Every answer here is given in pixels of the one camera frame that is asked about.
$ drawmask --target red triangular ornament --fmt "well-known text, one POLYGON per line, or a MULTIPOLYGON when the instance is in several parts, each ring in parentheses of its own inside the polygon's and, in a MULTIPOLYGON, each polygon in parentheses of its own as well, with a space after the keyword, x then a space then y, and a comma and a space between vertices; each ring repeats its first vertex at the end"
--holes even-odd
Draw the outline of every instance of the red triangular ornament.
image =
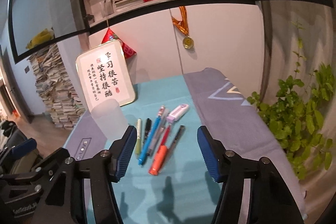
POLYGON ((123 42, 110 28, 107 29, 107 32, 102 40, 102 44, 109 42, 113 39, 119 40, 121 48, 123 49, 125 59, 130 58, 131 56, 135 55, 137 52, 134 51, 132 48, 127 46, 125 42, 123 42))

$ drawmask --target white cup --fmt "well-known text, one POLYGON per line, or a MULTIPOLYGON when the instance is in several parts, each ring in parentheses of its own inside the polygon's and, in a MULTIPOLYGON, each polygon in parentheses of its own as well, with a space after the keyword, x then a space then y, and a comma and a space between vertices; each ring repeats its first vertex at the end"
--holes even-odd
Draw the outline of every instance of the white cup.
POLYGON ((115 99, 107 99, 96 105, 91 111, 91 116, 106 138, 112 142, 121 139, 128 127, 128 122, 115 99))

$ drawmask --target orange marker cap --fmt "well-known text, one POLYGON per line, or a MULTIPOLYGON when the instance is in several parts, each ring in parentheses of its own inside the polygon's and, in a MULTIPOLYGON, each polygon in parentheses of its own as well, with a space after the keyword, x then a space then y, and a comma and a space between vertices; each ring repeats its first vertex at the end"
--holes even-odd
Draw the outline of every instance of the orange marker cap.
POLYGON ((159 174, 159 170, 162 166, 163 160, 165 159, 166 153, 168 151, 167 146, 161 145, 157 150, 152 166, 149 168, 148 173, 151 175, 157 176, 159 174))

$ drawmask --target white and purple eraser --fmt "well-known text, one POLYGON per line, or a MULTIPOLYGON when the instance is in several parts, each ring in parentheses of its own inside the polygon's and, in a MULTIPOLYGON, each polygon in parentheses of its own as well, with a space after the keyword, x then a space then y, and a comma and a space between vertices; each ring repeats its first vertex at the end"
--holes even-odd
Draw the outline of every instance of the white and purple eraser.
POLYGON ((166 118, 168 123, 177 122, 189 110, 189 105, 181 104, 176 107, 166 118))

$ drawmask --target wooden floor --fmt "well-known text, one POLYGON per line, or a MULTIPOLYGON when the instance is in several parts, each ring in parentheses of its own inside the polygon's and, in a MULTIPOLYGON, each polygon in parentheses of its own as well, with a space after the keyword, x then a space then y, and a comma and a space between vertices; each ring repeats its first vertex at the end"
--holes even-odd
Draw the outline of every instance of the wooden floor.
POLYGON ((37 149, 42 157, 46 157, 62 147, 71 133, 71 130, 56 128, 42 115, 36 116, 32 123, 27 123, 21 118, 13 119, 13 121, 27 138, 36 140, 37 149))

